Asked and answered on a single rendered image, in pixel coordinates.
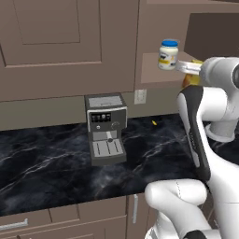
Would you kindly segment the mayonnaise jar with blue lid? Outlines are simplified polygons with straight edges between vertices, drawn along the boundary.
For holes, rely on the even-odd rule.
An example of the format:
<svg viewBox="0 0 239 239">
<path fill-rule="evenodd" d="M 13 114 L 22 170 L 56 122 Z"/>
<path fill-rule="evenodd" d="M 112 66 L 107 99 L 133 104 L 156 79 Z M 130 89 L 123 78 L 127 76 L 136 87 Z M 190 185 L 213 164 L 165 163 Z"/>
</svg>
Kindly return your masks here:
<svg viewBox="0 0 239 239">
<path fill-rule="evenodd" d="M 159 49 L 158 66 L 162 70 L 173 70 L 176 68 L 178 54 L 178 41 L 164 39 Z"/>
</svg>

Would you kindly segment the brown wall cabinet door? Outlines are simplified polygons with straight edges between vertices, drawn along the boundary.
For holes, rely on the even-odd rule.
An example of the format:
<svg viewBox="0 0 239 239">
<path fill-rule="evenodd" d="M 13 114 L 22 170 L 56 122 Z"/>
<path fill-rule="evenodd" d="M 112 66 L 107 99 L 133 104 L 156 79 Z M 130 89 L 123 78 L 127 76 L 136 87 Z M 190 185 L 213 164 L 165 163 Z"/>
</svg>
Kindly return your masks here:
<svg viewBox="0 0 239 239">
<path fill-rule="evenodd" d="M 139 0 L 0 0 L 0 101 L 134 89 Z"/>
</svg>

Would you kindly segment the brown base cabinet door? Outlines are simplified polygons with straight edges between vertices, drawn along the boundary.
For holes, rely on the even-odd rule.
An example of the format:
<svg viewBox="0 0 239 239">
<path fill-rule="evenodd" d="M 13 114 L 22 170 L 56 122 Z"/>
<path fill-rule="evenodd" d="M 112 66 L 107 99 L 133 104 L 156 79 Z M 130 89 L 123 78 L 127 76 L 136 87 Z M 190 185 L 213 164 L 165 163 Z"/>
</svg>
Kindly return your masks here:
<svg viewBox="0 0 239 239">
<path fill-rule="evenodd" d="M 138 193 L 137 220 L 133 224 L 134 195 L 127 197 L 127 231 L 126 239 L 145 239 L 147 231 L 153 226 L 156 212 L 146 202 L 145 194 Z"/>
</svg>

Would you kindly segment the open brown wall cabinet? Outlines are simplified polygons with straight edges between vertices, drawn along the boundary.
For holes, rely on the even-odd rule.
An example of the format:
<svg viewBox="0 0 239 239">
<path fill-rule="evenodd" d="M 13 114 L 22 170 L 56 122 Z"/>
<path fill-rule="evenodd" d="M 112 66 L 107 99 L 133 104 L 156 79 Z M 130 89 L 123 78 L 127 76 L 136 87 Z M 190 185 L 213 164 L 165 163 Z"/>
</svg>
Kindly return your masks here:
<svg viewBox="0 0 239 239">
<path fill-rule="evenodd" d="M 178 42 L 178 59 L 239 56 L 239 0 L 141 0 L 135 87 L 179 86 L 184 77 L 158 67 L 161 42 Z"/>
</svg>

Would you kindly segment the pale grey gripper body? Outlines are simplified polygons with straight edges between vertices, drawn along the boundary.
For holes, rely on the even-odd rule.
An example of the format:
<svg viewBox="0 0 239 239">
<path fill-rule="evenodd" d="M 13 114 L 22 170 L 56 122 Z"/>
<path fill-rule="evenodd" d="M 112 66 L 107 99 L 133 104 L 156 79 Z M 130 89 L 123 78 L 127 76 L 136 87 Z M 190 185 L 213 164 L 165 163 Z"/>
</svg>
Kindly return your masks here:
<svg viewBox="0 0 239 239">
<path fill-rule="evenodd" d="M 176 70 L 185 74 L 199 75 L 201 67 L 202 67 L 201 63 L 192 63 L 184 61 L 176 62 Z"/>
</svg>

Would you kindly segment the white wall outlet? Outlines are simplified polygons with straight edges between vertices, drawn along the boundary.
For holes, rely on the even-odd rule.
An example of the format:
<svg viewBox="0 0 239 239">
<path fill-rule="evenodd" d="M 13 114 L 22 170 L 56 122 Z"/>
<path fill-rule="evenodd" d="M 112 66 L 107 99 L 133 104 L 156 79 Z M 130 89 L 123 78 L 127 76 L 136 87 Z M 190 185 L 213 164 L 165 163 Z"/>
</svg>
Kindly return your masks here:
<svg viewBox="0 0 239 239">
<path fill-rule="evenodd" d="M 134 103 L 136 105 L 144 104 L 147 100 L 147 90 L 136 90 L 134 92 Z"/>
</svg>

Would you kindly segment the brown drawer front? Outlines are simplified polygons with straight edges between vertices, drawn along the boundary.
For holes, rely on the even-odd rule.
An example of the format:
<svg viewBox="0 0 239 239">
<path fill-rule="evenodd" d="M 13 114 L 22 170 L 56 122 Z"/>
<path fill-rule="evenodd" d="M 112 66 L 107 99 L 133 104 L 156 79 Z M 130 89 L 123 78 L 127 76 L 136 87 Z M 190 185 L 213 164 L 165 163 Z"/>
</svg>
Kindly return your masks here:
<svg viewBox="0 0 239 239">
<path fill-rule="evenodd" d="M 28 226 L 11 229 L 11 230 L 4 230 L 4 231 L 0 231 L 0 232 L 8 232 L 8 231 L 13 231 L 13 230 L 18 230 L 18 229 L 31 228 L 31 227 L 41 226 L 41 225 L 46 225 L 46 224 L 51 223 L 49 210 L 44 209 L 44 210 L 38 210 L 38 211 L 33 211 L 33 212 L 27 212 L 27 213 L 21 213 L 21 214 L 0 217 L 0 225 L 6 225 L 6 224 L 10 224 L 10 223 L 15 223 L 15 222 L 22 222 L 26 218 L 28 218 Z"/>
<path fill-rule="evenodd" d="M 126 214 L 126 197 L 116 197 L 78 205 L 81 222 L 116 218 Z"/>
</svg>

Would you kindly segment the grey espresso coffee machine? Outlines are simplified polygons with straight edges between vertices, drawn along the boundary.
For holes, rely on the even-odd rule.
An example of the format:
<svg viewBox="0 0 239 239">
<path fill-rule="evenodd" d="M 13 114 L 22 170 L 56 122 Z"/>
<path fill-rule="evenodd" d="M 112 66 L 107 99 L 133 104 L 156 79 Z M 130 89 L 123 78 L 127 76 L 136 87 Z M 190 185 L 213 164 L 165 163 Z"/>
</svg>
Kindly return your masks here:
<svg viewBox="0 0 239 239">
<path fill-rule="evenodd" d="M 121 132 L 127 127 L 127 105 L 118 93 L 85 95 L 91 165 L 126 161 Z"/>
</svg>

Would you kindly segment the yellow mustard bottle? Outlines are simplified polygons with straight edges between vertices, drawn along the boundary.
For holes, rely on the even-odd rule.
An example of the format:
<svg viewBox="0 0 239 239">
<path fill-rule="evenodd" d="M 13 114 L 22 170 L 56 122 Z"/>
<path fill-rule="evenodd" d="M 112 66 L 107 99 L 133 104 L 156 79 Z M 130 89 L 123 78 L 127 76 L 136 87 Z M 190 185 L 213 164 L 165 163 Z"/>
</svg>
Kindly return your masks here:
<svg viewBox="0 0 239 239">
<path fill-rule="evenodd" d="M 186 74 L 182 82 L 182 88 L 186 88 L 189 85 L 199 85 L 200 77 L 196 75 Z"/>
</svg>

